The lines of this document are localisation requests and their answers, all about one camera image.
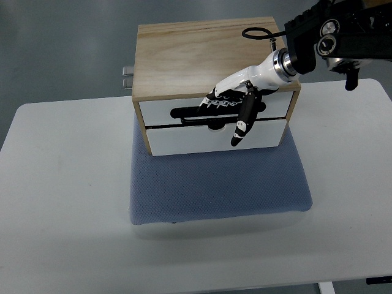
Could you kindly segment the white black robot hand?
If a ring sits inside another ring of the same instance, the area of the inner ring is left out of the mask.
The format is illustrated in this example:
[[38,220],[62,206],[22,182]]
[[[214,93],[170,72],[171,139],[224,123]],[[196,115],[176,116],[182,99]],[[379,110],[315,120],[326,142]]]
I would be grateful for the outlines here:
[[288,49],[274,50],[257,66],[249,66],[220,81],[201,102],[200,109],[239,106],[231,145],[237,146],[252,129],[263,96],[299,78]]

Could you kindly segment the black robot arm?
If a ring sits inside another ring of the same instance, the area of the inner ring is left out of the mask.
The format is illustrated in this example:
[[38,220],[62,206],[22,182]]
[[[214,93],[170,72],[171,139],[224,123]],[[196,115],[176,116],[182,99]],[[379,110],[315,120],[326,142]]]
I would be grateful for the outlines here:
[[289,73],[312,72],[319,55],[353,91],[360,67],[391,60],[391,1],[319,1],[285,24],[285,36]]

